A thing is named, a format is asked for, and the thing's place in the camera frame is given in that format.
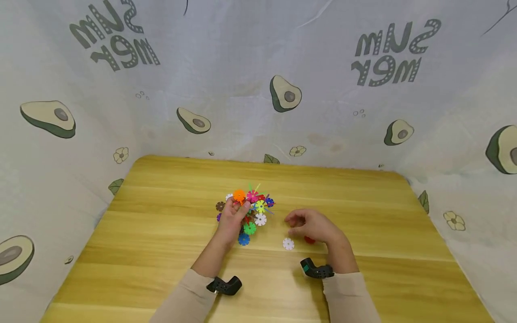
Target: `brown snowflake piece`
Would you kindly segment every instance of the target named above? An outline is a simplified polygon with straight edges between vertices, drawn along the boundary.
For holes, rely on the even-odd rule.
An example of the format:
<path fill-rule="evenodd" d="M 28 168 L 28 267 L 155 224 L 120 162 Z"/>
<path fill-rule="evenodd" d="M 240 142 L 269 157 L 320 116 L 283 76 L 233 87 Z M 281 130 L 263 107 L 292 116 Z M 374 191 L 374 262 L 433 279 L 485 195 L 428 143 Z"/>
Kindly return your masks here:
<path fill-rule="evenodd" d="M 226 204 L 226 203 L 225 203 L 225 202 L 223 202 L 223 201 L 221 201 L 221 202 L 217 202 L 217 204 L 216 204 L 216 210 L 218 210 L 219 212 L 222 212 L 222 210 L 224 209 L 224 205 L 225 205 L 225 204 Z"/>

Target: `finger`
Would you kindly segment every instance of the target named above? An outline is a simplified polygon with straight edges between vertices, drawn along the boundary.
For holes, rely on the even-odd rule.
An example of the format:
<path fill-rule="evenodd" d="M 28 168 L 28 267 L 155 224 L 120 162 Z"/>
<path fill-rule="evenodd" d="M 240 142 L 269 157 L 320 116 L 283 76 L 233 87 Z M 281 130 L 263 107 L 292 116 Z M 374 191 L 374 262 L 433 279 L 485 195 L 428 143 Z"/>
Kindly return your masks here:
<path fill-rule="evenodd" d="M 306 235 L 305 226 L 302 225 L 302 226 L 296 226 L 294 228 L 290 228 L 288 233 L 290 236 L 303 237 Z"/>
<path fill-rule="evenodd" d="M 223 212 L 225 211 L 230 211 L 230 209 L 233 207 L 233 202 L 231 201 L 231 199 L 233 199 L 233 197 L 230 197 L 229 199 L 226 200 L 226 204 L 224 204 L 224 209 L 223 209 Z"/>
<path fill-rule="evenodd" d="M 239 208 L 240 208 L 240 203 L 239 202 L 237 202 L 237 203 L 232 202 L 232 205 L 233 205 L 233 210 L 235 211 L 235 212 L 233 212 L 233 214 L 235 214 L 239 210 Z"/>
<path fill-rule="evenodd" d="M 300 218 L 305 218 L 306 214 L 308 213 L 308 209 L 297 209 L 297 210 L 292 210 L 288 215 L 287 217 L 285 217 L 285 222 L 289 222 L 291 221 L 292 219 L 296 219 L 297 217 L 300 217 Z"/>
<path fill-rule="evenodd" d="M 244 203 L 244 205 L 242 205 L 239 210 L 237 211 L 237 213 L 235 213 L 235 216 L 237 216 L 237 218 L 239 218 L 239 220 L 242 220 L 244 219 L 244 217 L 246 216 L 246 214 L 248 214 L 248 211 L 250 210 L 250 207 L 251 207 L 251 204 L 246 201 Z"/>
<path fill-rule="evenodd" d="M 302 226 L 305 224 L 304 221 L 302 221 L 301 219 L 292 219 L 288 222 L 289 226 L 291 228 L 294 228 L 295 226 Z"/>

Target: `white fabric backdrop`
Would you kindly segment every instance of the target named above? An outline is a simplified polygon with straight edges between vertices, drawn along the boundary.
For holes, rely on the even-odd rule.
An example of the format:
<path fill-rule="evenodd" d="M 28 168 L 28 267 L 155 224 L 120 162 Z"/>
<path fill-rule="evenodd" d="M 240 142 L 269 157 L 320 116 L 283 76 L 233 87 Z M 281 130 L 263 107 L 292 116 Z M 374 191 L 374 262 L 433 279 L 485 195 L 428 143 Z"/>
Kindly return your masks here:
<path fill-rule="evenodd" d="M 8 282 L 8 254 L 0 254 L 2 321 L 43 315 L 116 192 L 108 186 L 148 153 L 254 162 L 268 154 L 286 164 L 397 171 L 417 195 L 426 191 L 431 220 L 494 320 L 514 321 L 517 177 L 498 171 L 485 150 L 517 123 L 517 3 L 191 0 L 184 15 L 186 4 L 0 4 L 0 241 L 23 235 L 35 250 Z M 71 24 L 80 20 L 97 31 L 77 31 Z M 380 30 L 378 52 L 372 45 L 356 56 L 361 35 Z M 424 53 L 411 49 L 419 35 Z M 405 60 L 420 65 L 404 80 Z M 369 86 L 385 73 L 387 83 Z M 301 90 L 294 109 L 273 108 L 274 75 Z M 75 122 L 70 138 L 21 114 L 23 103 L 54 100 Z M 209 120 L 209 130 L 189 132 L 178 107 Z M 385 144 L 399 119 L 414 133 Z"/>

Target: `green snowflake piece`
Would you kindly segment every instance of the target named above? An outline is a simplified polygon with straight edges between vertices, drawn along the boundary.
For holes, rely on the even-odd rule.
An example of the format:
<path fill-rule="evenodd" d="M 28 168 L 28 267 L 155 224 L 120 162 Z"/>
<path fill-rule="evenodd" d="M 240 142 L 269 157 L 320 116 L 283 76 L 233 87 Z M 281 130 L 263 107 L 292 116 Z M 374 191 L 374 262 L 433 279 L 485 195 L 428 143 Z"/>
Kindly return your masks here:
<path fill-rule="evenodd" d="M 244 233 L 245 234 L 252 235 L 255 233 L 256 230 L 257 230 L 257 227 L 256 227 L 255 223 L 250 222 L 250 223 L 244 224 Z"/>

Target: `wooden table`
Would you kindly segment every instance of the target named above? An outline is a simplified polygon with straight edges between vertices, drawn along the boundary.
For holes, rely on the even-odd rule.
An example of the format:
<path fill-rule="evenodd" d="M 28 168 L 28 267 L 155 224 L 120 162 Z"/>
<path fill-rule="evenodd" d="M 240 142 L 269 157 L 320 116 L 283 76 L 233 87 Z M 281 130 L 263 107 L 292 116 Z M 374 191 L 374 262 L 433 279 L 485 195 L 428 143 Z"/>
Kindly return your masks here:
<path fill-rule="evenodd" d="M 243 288 L 219 296 L 209 322 L 328 322 L 322 283 L 300 260 L 325 246 L 283 222 L 315 208 L 348 235 L 384 323 L 492 322 L 406 180 L 395 173 L 147 156 L 136 161 L 43 322 L 146 322 L 217 227 L 215 204 L 248 184 L 276 201 L 220 274 Z"/>

